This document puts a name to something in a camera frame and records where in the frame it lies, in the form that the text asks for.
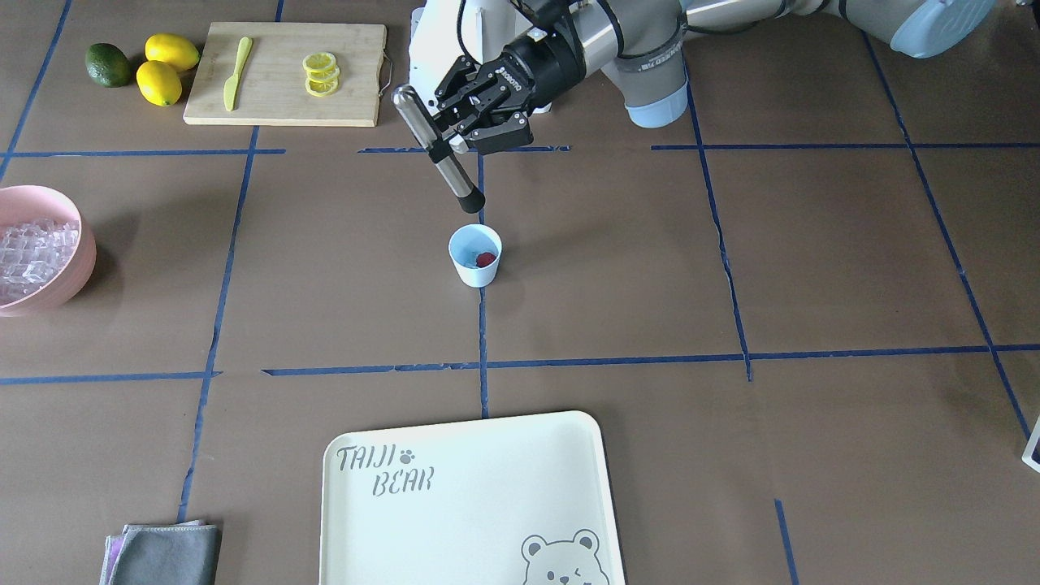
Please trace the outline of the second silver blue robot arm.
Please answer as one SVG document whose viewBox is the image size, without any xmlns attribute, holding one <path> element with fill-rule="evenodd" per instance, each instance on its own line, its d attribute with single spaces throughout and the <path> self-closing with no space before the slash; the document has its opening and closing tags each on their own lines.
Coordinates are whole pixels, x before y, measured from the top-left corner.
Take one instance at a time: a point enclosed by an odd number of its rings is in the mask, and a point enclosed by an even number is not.
<svg viewBox="0 0 1040 585">
<path fill-rule="evenodd" d="M 928 59 L 961 43 L 993 1 L 427 1 L 414 15 L 411 82 L 453 147 L 529 145 L 528 118 L 603 75 L 631 122 L 686 110 L 691 43 L 798 19 L 840 21 Z"/>
</svg>

